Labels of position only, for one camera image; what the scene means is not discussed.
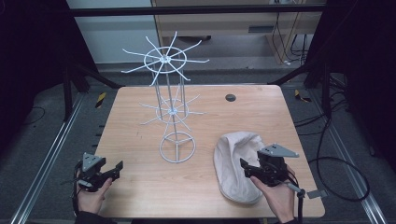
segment small hole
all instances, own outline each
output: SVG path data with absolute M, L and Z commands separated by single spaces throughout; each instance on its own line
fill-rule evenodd
M 226 99 L 228 102 L 233 102 L 233 101 L 236 100 L 236 96 L 235 96 L 234 94 L 227 94 L 227 95 L 225 96 L 225 99 Z

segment wooden table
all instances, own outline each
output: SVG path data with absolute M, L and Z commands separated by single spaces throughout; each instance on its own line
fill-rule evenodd
M 166 96 L 166 88 L 161 88 Z M 166 125 L 158 119 L 141 124 L 156 117 L 155 109 L 141 105 L 158 105 L 155 89 L 119 90 L 96 155 L 106 158 L 103 171 L 114 168 L 119 161 L 123 161 L 124 168 L 107 192 L 102 216 L 273 217 L 264 197 L 256 204 L 245 205 L 226 199 L 219 191 L 214 148 L 223 134 L 239 131 L 258 133 L 265 145 L 279 143 L 298 152 L 300 158 L 286 159 L 286 163 L 295 171 L 302 188 L 317 188 L 278 86 L 186 86 L 185 91 L 187 102 L 198 96 L 188 103 L 190 112 L 205 113 L 189 114 L 184 120 L 191 132 L 183 124 L 177 125 L 178 131 L 194 137 L 196 149 L 189 160 L 171 163 L 159 151 Z M 230 93 L 236 96 L 234 102 L 225 99 Z M 323 215 L 321 199 L 306 197 L 304 216 Z

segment black curtain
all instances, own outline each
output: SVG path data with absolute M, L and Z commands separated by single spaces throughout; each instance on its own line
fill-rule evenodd
M 346 75 L 352 112 L 376 155 L 396 171 L 396 1 L 347 2 L 346 10 L 324 11 L 307 61 L 324 52 L 331 72 Z M 320 80 L 321 73 L 314 70 L 308 77 Z
M 97 72 L 75 19 L 48 13 L 69 9 L 66 1 L 5 0 L 4 5 L 0 4 L 0 153 L 31 111 L 35 96 L 63 82 L 67 63 Z

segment human hand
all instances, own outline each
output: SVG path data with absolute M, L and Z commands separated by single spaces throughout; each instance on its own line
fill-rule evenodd
M 288 170 L 294 175 L 294 171 L 288 166 Z M 256 176 L 250 177 L 253 184 L 262 191 L 267 199 L 271 211 L 281 223 L 294 220 L 294 191 L 286 184 L 268 187 Z
M 96 192 L 88 192 L 77 186 L 78 194 L 78 210 L 80 212 L 89 212 L 98 214 L 102 207 L 103 200 L 105 199 L 105 193 L 113 183 L 112 178 L 106 180 L 103 186 Z

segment white cloth bag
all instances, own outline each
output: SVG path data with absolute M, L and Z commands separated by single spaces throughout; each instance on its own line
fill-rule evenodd
M 238 203 L 256 203 L 262 192 L 245 177 L 240 159 L 259 167 L 257 151 L 265 147 L 256 133 L 237 132 L 224 134 L 215 148 L 214 163 L 219 189 L 228 199 Z

